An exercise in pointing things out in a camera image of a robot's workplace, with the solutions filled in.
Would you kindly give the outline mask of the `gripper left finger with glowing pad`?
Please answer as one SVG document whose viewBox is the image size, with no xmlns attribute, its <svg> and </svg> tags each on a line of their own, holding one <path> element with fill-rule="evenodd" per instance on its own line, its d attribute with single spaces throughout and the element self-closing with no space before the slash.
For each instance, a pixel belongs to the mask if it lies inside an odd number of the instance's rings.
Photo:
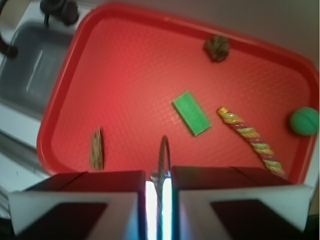
<svg viewBox="0 0 320 240">
<path fill-rule="evenodd" d="M 141 170 L 56 174 L 9 194 L 18 240 L 144 240 Z"/>
</svg>

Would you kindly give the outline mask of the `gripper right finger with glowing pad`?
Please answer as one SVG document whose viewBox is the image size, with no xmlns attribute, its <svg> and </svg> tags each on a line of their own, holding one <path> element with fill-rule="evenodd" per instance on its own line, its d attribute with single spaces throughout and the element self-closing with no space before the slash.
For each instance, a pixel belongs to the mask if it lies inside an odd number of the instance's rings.
<svg viewBox="0 0 320 240">
<path fill-rule="evenodd" d="M 174 166 L 175 240 L 305 240 L 312 189 L 258 167 Z"/>
</svg>

